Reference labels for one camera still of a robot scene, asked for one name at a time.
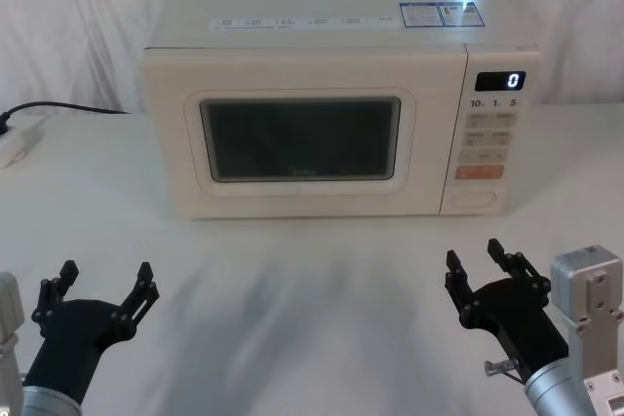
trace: white microwave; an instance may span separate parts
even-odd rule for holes
[[[513,0],[167,0],[142,63],[188,217],[495,213],[538,83]]]

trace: metal bracket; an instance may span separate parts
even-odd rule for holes
[[[617,370],[622,270],[622,260],[601,246],[559,255],[552,266],[553,303],[569,329],[570,376],[598,416],[624,416]]]

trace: digital display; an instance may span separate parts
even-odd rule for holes
[[[525,85],[526,72],[481,72],[477,75],[476,92],[515,92]]]
[[[216,182],[389,179],[400,110],[392,96],[200,103]]]

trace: white curtain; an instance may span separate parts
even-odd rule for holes
[[[0,0],[0,110],[39,99],[138,112],[138,61],[162,0]],[[624,0],[525,0],[542,102],[624,101]]]

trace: power cord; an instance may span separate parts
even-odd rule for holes
[[[10,128],[7,121],[13,114],[22,109],[30,107],[50,106],[66,107],[79,111],[98,112],[100,114],[128,114],[124,111],[113,109],[102,109],[100,107],[79,106],[78,104],[68,104],[56,101],[34,101],[21,104],[0,114],[0,168],[8,166],[11,162],[18,160],[25,153],[26,142],[20,129]]]
[[[25,104],[20,104],[19,106],[16,106],[13,109],[9,109],[8,111],[0,114],[0,135],[9,131],[9,126],[7,125],[7,121],[13,114],[15,114],[18,111],[21,111],[22,109],[29,109],[31,107],[39,107],[39,106],[65,107],[68,109],[76,109],[79,111],[97,112],[99,114],[128,114],[128,112],[116,111],[114,109],[103,109],[101,107],[80,106],[78,104],[69,104],[66,102],[56,102],[56,101],[27,102]]]

